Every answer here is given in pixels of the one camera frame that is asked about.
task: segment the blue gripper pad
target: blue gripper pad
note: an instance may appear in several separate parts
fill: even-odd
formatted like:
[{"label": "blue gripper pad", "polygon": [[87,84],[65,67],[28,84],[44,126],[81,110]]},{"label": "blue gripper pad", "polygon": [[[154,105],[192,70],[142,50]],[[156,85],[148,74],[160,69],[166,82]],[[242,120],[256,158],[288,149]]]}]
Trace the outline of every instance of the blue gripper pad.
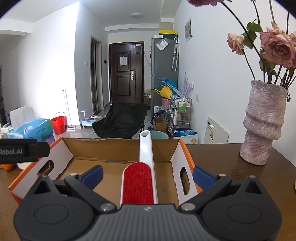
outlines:
[{"label": "blue gripper pad", "polygon": [[216,182],[216,177],[206,172],[198,166],[195,166],[192,171],[194,182],[202,189],[205,190]]},{"label": "blue gripper pad", "polygon": [[85,173],[79,175],[79,181],[93,190],[103,180],[103,168],[101,165],[96,165]]}]

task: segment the black chair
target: black chair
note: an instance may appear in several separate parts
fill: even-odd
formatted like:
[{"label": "black chair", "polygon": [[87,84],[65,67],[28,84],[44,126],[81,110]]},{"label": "black chair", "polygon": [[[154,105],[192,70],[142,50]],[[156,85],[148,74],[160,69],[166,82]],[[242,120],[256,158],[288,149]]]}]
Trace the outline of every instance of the black chair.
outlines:
[{"label": "black chair", "polygon": [[92,127],[101,138],[132,138],[140,129],[144,130],[144,120],[148,106],[144,103],[115,102],[102,120]]}]

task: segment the white umbrella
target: white umbrella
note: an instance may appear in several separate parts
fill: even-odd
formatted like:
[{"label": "white umbrella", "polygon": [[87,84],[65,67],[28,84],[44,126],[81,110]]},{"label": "white umbrella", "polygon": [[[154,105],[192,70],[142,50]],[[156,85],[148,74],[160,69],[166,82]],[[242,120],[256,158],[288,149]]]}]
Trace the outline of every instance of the white umbrella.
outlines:
[{"label": "white umbrella", "polygon": [[173,63],[172,63],[172,71],[173,71],[173,68],[174,68],[174,62],[175,62],[175,57],[176,57],[176,50],[177,50],[177,46],[178,46],[178,38],[174,38],[174,40],[176,40],[176,43],[175,43],[175,47],[174,47],[174,57],[173,57]]},{"label": "white umbrella", "polygon": [[177,38],[177,58],[176,58],[176,68],[175,68],[175,71],[177,71],[178,58],[179,58],[179,49],[180,49],[180,43],[179,43],[179,38]]}]

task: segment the bottle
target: bottle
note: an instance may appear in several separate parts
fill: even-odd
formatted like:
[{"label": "bottle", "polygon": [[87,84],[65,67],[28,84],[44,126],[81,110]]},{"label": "bottle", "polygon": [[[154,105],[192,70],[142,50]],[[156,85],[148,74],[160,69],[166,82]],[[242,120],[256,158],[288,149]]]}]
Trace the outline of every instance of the bottle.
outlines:
[{"label": "bottle", "polygon": [[174,125],[177,124],[177,115],[178,115],[177,110],[175,110],[175,114],[174,114]]}]

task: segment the gray refrigerator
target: gray refrigerator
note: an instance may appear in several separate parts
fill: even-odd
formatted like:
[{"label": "gray refrigerator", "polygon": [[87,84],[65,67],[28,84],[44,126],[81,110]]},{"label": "gray refrigerator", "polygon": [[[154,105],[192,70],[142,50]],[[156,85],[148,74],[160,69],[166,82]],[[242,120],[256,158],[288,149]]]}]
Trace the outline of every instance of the gray refrigerator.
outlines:
[{"label": "gray refrigerator", "polygon": [[173,79],[178,86],[179,67],[177,66],[177,71],[175,71],[176,60],[174,68],[171,70],[176,40],[168,39],[170,43],[163,50],[160,50],[155,45],[155,43],[160,40],[161,39],[151,39],[151,116],[154,114],[155,106],[162,106],[160,95],[152,90],[154,86],[161,83],[158,78]]}]

